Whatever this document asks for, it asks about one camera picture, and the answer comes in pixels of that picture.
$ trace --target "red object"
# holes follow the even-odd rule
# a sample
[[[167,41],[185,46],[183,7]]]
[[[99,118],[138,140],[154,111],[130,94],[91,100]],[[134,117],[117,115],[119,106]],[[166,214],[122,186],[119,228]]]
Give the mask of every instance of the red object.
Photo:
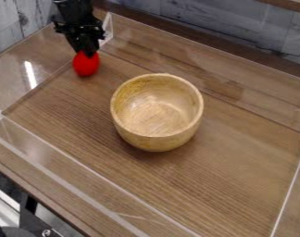
[[[91,76],[99,68],[99,55],[94,53],[87,57],[83,51],[79,51],[74,58],[74,69],[79,77]]]

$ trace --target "red ball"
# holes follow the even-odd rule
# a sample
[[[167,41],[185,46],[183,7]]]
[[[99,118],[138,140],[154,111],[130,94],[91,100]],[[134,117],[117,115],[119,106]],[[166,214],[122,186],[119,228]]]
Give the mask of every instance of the red ball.
[[[99,68],[99,55],[94,53],[87,57],[83,51],[79,51],[74,58],[74,69],[79,77],[91,76]]]

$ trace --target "bowl rim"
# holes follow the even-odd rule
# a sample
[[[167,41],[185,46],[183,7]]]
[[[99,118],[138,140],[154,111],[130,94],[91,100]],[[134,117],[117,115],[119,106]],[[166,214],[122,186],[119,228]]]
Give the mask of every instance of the bowl rim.
[[[133,82],[133,81],[138,81],[138,80],[142,80],[143,78],[149,78],[149,77],[157,77],[157,76],[163,76],[163,77],[169,77],[169,78],[173,78],[175,80],[178,80],[179,82],[188,84],[190,86],[190,88],[193,89],[194,91],[194,94],[198,98],[198,111],[196,113],[196,116],[192,120],[192,122],[189,123],[189,125],[179,129],[179,130],[175,130],[170,133],[166,133],[163,135],[154,135],[154,136],[147,136],[142,133],[138,133],[138,132],[134,132],[131,131],[130,129],[126,128],[123,122],[121,121],[117,113],[115,113],[115,110],[114,110],[114,104],[115,104],[115,100],[117,100],[117,95],[118,93],[121,92],[121,90]],[[174,135],[178,135],[179,133],[182,133],[183,131],[189,130],[194,124],[200,121],[200,119],[202,118],[202,114],[204,114],[204,108],[205,108],[205,102],[204,102],[204,96],[202,94],[200,93],[198,89],[196,88],[196,86],[189,82],[186,81],[185,79],[182,79],[181,77],[177,77],[175,75],[171,75],[169,73],[149,73],[149,74],[143,74],[138,77],[134,77],[133,79],[129,79],[115,90],[115,93],[111,97],[111,100],[110,100],[110,113],[111,113],[111,116],[113,116],[113,119],[115,120],[117,124],[122,127],[122,129],[125,129],[126,131],[129,131],[130,133],[141,136],[141,137],[147,137],[147,138],[165,138],[165,137],[170,137],[170,136],[174,136]]]

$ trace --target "wooden bowl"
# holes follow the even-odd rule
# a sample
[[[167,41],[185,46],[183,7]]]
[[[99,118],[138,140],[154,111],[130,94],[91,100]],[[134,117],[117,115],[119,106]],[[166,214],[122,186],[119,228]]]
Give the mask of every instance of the wooden bowl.
[[[147,74],[121,85],[110,112],[123,139],[142,150],[162,152],[193,137],[204,114],[204,98],[177,76]]]

